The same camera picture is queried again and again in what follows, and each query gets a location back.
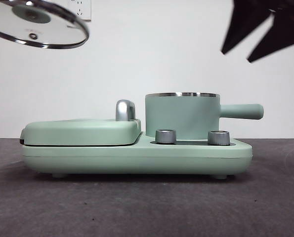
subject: mint green pot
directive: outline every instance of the mint green pot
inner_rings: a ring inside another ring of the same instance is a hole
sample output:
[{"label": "mint green pot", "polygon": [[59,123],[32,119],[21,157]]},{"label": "mint green pot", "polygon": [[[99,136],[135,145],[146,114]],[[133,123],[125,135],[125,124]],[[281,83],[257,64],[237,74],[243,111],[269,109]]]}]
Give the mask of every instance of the mint green pot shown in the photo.
[{"label": "mint green pot", "polygon": [[219,118],[261,119],[259,104],[220,105],[218,94],[174,92],[146,95],[146,135],[158,129],[176,130],[181,140],[207,139],[219,130]]}]

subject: glass lid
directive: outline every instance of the glass lid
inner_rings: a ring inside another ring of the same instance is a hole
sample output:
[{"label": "glass lid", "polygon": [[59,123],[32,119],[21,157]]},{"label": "glass lid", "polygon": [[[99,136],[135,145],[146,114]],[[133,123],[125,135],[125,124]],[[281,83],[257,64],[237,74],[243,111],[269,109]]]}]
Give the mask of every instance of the glass lid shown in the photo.
[{"label": "glass lid", "polygon": [[0,37],[41,48],[75,48],[89,37],[85,23],[45,0],[0,0]]}]

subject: gray carpet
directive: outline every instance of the gray carpet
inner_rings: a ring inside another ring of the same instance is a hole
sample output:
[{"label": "gray carpet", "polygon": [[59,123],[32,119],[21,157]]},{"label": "gray carpet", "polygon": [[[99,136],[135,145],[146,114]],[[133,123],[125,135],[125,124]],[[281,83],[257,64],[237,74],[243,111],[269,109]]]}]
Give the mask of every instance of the gray carpet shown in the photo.
[{"label": "gray carpet", "polygon": [[294,237],[294,139],[243,139],[246,173],[71,175],[25,167],[0,139],[0,237]]}]

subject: pot handle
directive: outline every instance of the pot handle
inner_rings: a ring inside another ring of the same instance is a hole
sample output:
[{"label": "pot handle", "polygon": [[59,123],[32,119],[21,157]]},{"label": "pot handle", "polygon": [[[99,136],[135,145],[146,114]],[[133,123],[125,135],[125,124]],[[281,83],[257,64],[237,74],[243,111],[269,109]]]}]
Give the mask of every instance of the pot handle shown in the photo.
[{"label": "pot handle", "polygon": [[261,119],[264,109],[260,104],[220,105],[221,118]]}]

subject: chrome lid handle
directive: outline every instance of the chrome lid handle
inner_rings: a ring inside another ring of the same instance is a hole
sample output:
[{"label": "chrome lid handle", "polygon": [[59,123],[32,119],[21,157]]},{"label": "chrome lid handle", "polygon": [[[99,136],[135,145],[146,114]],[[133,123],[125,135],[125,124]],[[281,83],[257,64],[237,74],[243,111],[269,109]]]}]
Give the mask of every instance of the chrome lid handle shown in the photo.
[{"label": "chrome lid handle", "polygon": [[116,121],[130,121],[135,118],[135,104],[130,100],[119,100],[116,104]]}]

